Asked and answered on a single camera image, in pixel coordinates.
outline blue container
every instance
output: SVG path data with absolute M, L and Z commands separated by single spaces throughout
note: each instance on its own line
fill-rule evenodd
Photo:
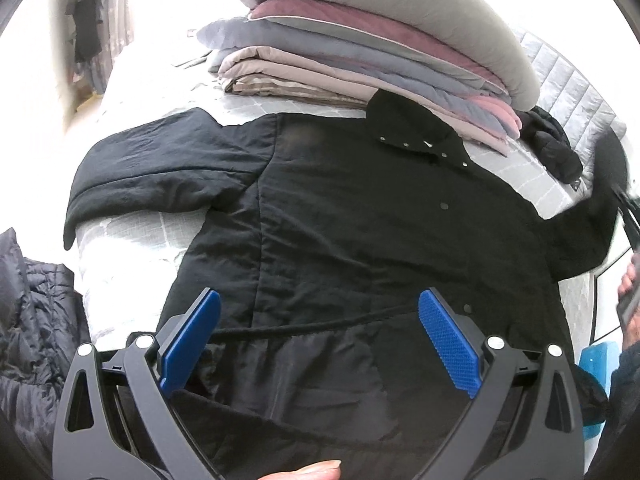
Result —
M 607 395 L 611 391 L 611 374 L 620 365 L 620 347 L 615 342 L 604 342 L 589 346 L 580 355 L 580 368 L 593 375 L 602 385 Z M 604 424 L 585 426 L 584 439 L 589 440 L 600 434 Z

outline person's arm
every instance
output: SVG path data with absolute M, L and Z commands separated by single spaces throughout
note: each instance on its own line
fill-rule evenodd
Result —
M 618 296 L 622 298 L 631 290 L 638 276 L 635 263 L 640 254 L 634 254 L 626 274 L 618 287 Z M 625 429 L 640 405 L 640 305 L 636 309 L 627 327 L 623 327 L 622 354 L 620 367 L 611 376 L 611 393 L 607 423 L 602 432 L 598 451 L 591 463 L 591 469 L 607 458 L 611 447 Z

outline black coat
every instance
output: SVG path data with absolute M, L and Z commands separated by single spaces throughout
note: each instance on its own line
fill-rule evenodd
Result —
M 23 257 L 13 229 L 0 234 L 0 449 L 21 444 L 50 471 L 58 402 L 76 348 L 86 341 L 74 274 Z
M 204 286 L 222 295 L 204 396 L 174 402 L 231 480 L 334 458 L 347 479 L 412 478 L 468 403 L 420 325 L 420 292 L 572 361 L 558 281 L 602 262 L 616 218 L 605 200 L 543 221 L 453 129 L 379 92 L 366 120 L 222 127 L 195 108 L 108 137 L 78 169 L 65 244 L 87 219 L 206 205 L 161 323 Z M 603 420 L 604 393 L 575 376 L 583 413 Z

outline stack of folded blankets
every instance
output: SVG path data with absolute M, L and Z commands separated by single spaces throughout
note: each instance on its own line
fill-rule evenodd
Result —
M 247 17 L 198 32 L 225 91 L 365 108 L 405 96 L 464 139 L 510 152 L 540 84 L 484 0 L 241 0 Z

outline human hand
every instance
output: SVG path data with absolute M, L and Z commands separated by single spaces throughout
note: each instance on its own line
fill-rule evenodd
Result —
M 297 471 L 274 473 L 259 480 L 339 480 L 340 461 L 329 460 L 308 465 Z
M 636 274 L 636 264 L 640 261 L 640 254 L 635 253 L 631 257 L 631 263 L 626 268 L 626 273 L 622 276 L 622 282 L 618 287 L 618 297 L 622 297 L 628 293 L 634 286 L 634 281 L 638 278 Z M 629 321 L 628 326 L 622 327 L 622 349 L 626 350 L 630 346 L 640 342 L 640 309 L 636 309 L 635 314 Z

